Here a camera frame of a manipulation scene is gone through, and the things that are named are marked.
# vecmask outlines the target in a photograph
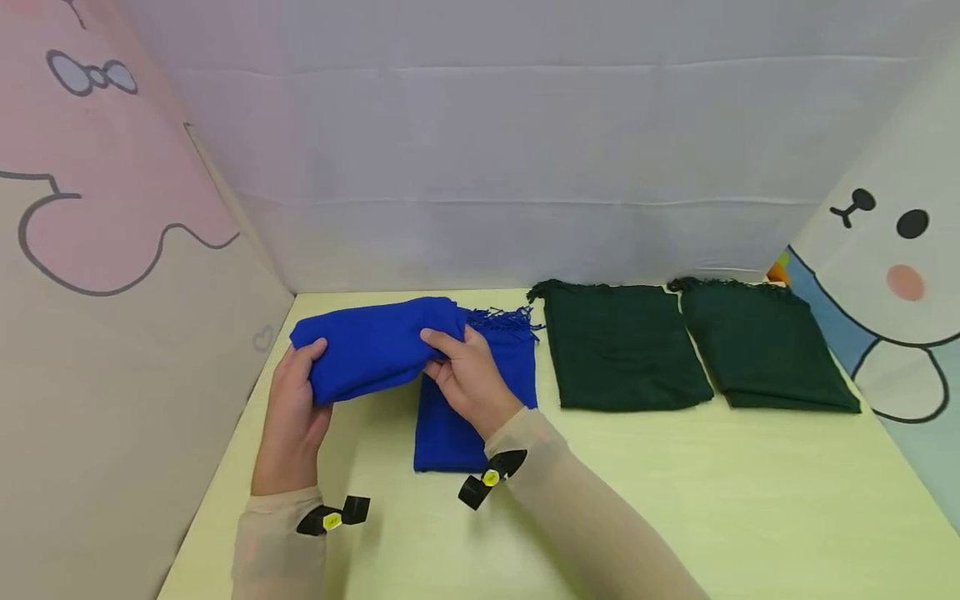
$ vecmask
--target light yellow table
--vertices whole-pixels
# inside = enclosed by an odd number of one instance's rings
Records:
[[[524,291],[445,293],[516,308]],[[301,295],[253,390],[161,600],[230,595],[276,362],[301,318],[421,293]],[[542,308],[534,312],[542,323]],[[960,539],[871,413],[561,411],[540,332],[540,407],[575,452],[644,514],[713,598],[960,598]],[[328,504],[372,498],[368,522],[330,535],[330,598],[569,598],[543,540],[497,489],[474,513],[464,477],[413,472],[419,383],[337,405],[320,456]]]

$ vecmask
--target green fabric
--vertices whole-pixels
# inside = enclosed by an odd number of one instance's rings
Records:
[[[563,408],[677,410],[713,397],[677,296],[659,287],[538,283]]]
[[[789,288],[692,277],[669,287],[683,292],[686,326],[730,406],[860,412],[810,307]]]

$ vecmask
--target folded scarf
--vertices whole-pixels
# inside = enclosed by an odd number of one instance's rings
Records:
[[[537,408],[534,378],[537,336],[533,331],[542,325],[530,325],[531,308],[526,306],[514,312],[461,310],[467,323],[487,339],[493,361],[510,391],[529,408]],[[478,473],[486,465],[484,442],[479,434],[450,408],[436,382],[424,376],[417,415],[414,470]]]
[[[427,361],[444,358],[420,338],[420,330],[430,327],[462,341],[467,314],[449,298],[348,308],[301,320],[290,341],[302,348],[327,340],[310,371],[319,406],[413,381]]]
[[[717,387],[737,408],[859,413],[806,302],[786,287],[685,277],[686,326]]]
[[[527,294],[535,298],[545,302],[563,408],[676,410],[713,397],[675,295],[550,279]]]

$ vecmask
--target blue fabric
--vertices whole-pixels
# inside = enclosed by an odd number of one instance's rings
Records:
[[[468,323],[490,344],[493,361],[507,387],[521,402],[537,408],[534,343],[530,307],[513,313],[464,310]],[[447,403],[437,384],[424,376],[417,416],[414,470],[478,473],[487,466],[484,443],[473,427]]]
[[[444,355],[420,339],[430,327],[464,339],[468,311],[449,298],[338,310],[303,319],[294,327],[294,348],[324,337],[327,349],[313,364],[313,401],[322,405],[409,383],[428,360]]]

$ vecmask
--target sleeve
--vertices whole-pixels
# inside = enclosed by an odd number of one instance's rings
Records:
[[[321,504],[316,487],[251,497],[237,527],[233,600],[322,597],[326,536],[297,533],[300,521]]]
[[[540,411],[522,409],[486,452],[516,449],[527,457],[507,487],[594,597],[707,598],[663,538],[573,455]]]

